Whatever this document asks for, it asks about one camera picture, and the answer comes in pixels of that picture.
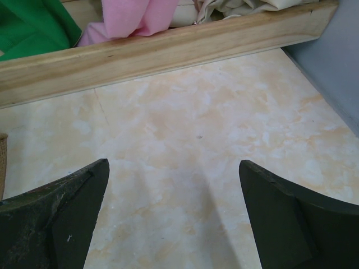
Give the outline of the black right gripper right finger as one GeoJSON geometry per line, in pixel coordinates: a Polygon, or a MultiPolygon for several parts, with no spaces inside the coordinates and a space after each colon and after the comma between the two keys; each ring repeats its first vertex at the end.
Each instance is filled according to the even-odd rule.
{"type": "Polygon", "coordinates": [[[262,268],[358,268],[358,206],[250,160],[239,176],[262,268]]]}

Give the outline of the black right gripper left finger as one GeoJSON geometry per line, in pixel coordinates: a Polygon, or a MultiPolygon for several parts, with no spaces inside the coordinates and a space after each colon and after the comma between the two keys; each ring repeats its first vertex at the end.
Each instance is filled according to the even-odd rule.
{"type": "Polygon", "coordinates": [[[109,179],[92,164],[1,201],[1,268],[83,268],[109,179]]]}

